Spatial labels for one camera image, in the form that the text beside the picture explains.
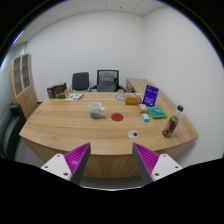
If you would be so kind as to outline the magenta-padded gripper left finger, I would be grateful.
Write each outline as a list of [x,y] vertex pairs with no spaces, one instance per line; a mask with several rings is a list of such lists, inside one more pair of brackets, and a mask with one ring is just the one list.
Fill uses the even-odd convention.
[[65,155],[56,154],[42,166],[42,169],[79,185],[90,153],[91,146],[86,143]]

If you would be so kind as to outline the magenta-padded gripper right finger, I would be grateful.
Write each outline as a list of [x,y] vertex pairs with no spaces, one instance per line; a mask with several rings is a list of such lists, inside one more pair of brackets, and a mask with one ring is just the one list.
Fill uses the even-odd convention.
[[168,154],[157,154],[137,143],[133,144],[132,153],[144,185],[182,169]]

